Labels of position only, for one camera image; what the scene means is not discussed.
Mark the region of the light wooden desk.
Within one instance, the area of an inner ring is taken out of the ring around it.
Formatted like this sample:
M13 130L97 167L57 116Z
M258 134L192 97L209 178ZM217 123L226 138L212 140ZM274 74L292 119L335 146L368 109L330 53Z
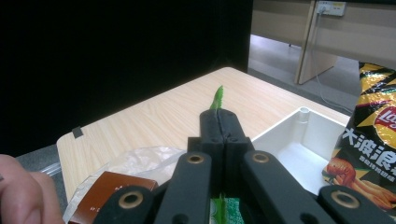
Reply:
M342 16L319 14L319 0L253 0L251 33L302 48L294 82L303 84L338 56L396 68L396 0L343 0Z

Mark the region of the white wall socket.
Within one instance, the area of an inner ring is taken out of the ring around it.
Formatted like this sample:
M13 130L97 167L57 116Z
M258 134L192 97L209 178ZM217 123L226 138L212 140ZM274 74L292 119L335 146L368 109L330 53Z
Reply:
M345 14L346 6L346 2L318 1L317 13L319 15L342 17Z

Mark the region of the white plastic bin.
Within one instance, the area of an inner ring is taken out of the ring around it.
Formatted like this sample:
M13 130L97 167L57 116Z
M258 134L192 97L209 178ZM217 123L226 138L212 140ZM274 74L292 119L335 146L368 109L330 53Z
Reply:
M256 136L253 146L274 155L308 191L318 194L328 183L322 170L332 157L346 125L307 107L300 107Z

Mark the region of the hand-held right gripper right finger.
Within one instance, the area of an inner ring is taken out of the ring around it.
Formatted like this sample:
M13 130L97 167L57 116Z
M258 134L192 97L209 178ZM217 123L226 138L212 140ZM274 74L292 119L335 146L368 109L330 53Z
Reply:
M237 188L241 181L241 166L245 154L252 149L251 141L246 137L235 113L221 109L219 128L223 139L223 186Z

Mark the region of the clear plastic bag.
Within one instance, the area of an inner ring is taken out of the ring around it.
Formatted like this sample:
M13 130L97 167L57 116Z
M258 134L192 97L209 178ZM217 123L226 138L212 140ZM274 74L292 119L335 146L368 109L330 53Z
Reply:
M64 211L64 222L71 220L78 204L104 171L143 177L162 185L172 177L178 158L185 152L185 149L175 147L143 147L121 153L78 185Z

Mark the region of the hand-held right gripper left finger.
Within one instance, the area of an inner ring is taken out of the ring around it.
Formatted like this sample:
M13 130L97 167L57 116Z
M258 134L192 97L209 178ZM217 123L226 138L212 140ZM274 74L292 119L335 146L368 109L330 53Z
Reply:
M202 152L212 159L211 183L213 188L221 187L223 137L219 125L219 111L209 109L200 117L200 136L188 139L189 152Z

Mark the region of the black curtain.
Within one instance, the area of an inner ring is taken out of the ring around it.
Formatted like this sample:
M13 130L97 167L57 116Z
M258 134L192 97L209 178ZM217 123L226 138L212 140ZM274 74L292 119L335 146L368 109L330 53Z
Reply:
M0 153L222 67L248 67L253 0L0 0Z

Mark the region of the brown carton box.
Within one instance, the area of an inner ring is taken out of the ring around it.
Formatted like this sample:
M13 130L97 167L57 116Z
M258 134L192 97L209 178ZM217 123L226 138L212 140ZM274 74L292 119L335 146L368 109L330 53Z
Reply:
M67 219L68 224L92 224L110 196L118 190L130 186L139 186L153 190L158 184L155 180L122 175L112 172L103 172L77 200L77 205L72 216Z

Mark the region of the black yellow chips bag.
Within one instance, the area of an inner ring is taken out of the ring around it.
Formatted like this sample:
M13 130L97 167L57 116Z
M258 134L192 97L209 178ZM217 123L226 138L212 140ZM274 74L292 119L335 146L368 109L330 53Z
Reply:
M374 63L359 68L361 95L322 176L396 218L396 70Z

